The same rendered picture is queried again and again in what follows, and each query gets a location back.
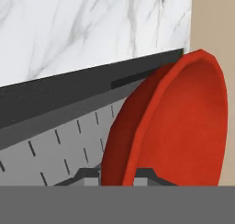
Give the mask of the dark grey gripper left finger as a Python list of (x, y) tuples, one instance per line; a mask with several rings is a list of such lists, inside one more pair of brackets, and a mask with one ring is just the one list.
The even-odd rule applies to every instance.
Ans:
[(81, 168), (74, 177), (64, 180), (56, 186), (99, 186), (99, 168)]

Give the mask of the grey slotted dish rack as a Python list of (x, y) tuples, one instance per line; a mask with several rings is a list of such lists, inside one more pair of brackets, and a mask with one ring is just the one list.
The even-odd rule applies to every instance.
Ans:
[(99, 168), (127, 97), (170, 50), (0, 88), (0, 186), (56, 184)]

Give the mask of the red bowl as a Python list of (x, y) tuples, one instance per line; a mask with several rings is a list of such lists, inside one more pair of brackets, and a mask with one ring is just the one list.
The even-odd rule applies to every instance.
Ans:
[(196, 50), (151, 74), (110, 129), (102, 185), (133, 185), (152, 169), (174, 185), (217, 185), (228, 131), (228, 98), (217, 59)]

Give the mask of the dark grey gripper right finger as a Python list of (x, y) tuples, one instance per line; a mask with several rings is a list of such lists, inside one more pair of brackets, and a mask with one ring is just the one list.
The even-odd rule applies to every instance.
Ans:
[(138, 168), (136, 170), (134, 186), (156, 186), (156, 185), (173, 185), (159, 177), (152, 168)]

